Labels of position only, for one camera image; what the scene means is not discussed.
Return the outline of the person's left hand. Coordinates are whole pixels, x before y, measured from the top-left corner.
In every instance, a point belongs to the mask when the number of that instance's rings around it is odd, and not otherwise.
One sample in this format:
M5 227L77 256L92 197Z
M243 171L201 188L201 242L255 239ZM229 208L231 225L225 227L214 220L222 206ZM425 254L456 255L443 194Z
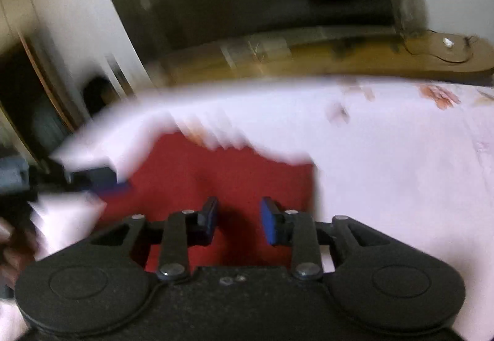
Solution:
M39 247L39 234L30 217L23 217L16 225L1 219L1 280L7 287L15 288Z

